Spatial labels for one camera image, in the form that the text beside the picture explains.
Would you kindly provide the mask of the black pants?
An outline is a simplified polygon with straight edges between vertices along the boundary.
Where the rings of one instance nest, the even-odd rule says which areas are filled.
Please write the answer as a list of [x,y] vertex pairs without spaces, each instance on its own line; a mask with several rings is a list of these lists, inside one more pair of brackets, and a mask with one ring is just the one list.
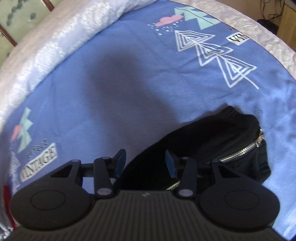
[[211,161],[263,183],[271,175],[258,119],[228,106],[166,135],[138,154],[115,181],[118,190],[165,190],[181,179],[184,157],[207,175]]

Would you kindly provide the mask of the blue patterned bed sheet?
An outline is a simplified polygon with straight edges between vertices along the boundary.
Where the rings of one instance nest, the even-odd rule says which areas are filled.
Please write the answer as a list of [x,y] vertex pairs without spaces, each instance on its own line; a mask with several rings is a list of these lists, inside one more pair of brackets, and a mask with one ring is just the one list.
[[[9,240],[295,240],[295,76],[237,27],[188,4],[122,15],[69,55],[1,132]],[[127,165],[173,131],[232,106],[254,115],[271,175],[211,161],[196,195],[94,194],[93,162]]]

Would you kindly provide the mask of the red folded garment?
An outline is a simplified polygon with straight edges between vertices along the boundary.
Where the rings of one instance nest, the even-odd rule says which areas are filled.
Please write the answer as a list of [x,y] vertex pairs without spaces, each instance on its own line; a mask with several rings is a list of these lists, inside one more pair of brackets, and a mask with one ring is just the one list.
[[13,227],[13,230],[14,230],[16,228],[16,223],[15,223],[14,219],[12,218],[11,212],[10,212],[11,195],[10,195],[10,190],[9,190],[8,186],[1,186],[1,196],[3,196],[3,198],[4,198],[6,213],[7,213],[7,216],[9,218],[11,225]]

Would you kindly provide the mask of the grey printed folded garment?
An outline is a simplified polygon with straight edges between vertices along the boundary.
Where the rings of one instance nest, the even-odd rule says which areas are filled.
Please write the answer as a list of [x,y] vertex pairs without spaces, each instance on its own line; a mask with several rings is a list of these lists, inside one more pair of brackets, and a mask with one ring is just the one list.
[[0,212],[1,240],[5,240],[10,236],[11,232],[13,231],[13,227],[6,213],[3,196],[1,196]]

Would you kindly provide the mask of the wooden sliding-door wardrobe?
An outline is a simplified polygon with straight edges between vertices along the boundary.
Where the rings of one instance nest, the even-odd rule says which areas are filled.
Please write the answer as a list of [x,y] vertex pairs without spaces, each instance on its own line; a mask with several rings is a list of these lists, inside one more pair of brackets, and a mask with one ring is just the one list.
[[60,3],[60,0],[1,0],[1,63],[25,35]]

